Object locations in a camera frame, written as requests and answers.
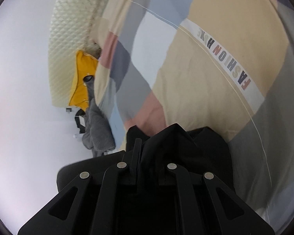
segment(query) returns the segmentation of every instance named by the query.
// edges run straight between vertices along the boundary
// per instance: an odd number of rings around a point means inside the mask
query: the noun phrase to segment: pillow
[[[83,52],[76,53],[76,69],[72,82],[69,105],[80,107],[83,111],[88,107],[87,87],[83,78],[88,75],[95,75],[98,60],[93,56]]]

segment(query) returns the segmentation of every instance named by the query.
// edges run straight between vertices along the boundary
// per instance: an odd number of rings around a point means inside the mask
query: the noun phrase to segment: black fabric
[[[127,152],[132,151],[136,138],[143,140],[138,180],[141,192],[155,192],[158,173],[165,162],[175,162],[198,174],[213,172],[234,190],[229,148],[212,129],[204,127],[185,132],[178,124],[174,124],[155,136],[148,137],[137,126],[133,126],[127,133]],[[83,171],[92,174],[105,171],[112,164],[120,162],[123,155],[122,151],[63,167],[58,173],[58,190],[62,190]]]
[[[79,130],[80,130],[80,133],[85,133],[85,126],[81,125],[79,116],[81,116],[81,117],[85,116],[85,112],[82,109],[80,109],[80,110],[78,110],[78,112],[76,112],[74,119],[75,119],[75,123],[76,123],[77,128],[79,128]]]
[[[135,134],[142,133],[137,127],[130,133],[133,131]],[[182,165],[189,172],[197,174],[213,172],[234,190],[228,145],[208,127],[186,132],[178,124],[173,124],[146,140],[138,172],[138,194],[146,199],[153,198],[157,191],[159,172],[169,162]]]

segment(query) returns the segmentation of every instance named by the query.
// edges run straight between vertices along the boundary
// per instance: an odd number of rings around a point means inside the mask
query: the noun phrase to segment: gray towel
[[[93,157],[101,156],[103,152],[115,149],[115,141],[109,121],[98,108],[94,96],[94,77],[86,76],[89,107],[85,111],[85,134],[82,142],[87,149],[91,149]]]

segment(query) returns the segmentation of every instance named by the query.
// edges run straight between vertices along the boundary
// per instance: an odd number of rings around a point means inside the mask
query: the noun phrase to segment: black plastic mount
[[[141,150],[142,141],[136,139],[132,159],[126,165],[114,164],[104,174],[87,178],[77,176],[18,235],[124,234],[118,232],[116,199],[120,188],[123,194],[127,187],[135,191]],[[202,176],[180,165],[173,165],[175,169],[166,165],[159,186],[175,188],[175,234],[274,235],[272,228],[215,175]]]

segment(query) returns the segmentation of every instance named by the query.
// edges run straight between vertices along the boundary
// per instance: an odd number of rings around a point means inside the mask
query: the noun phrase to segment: patchwork duvet cover
[[[289,0],[109,0],[95,98],[118,150],[209,126],[229,144],[236,193],[281,233],[294,216],[294,8]]]

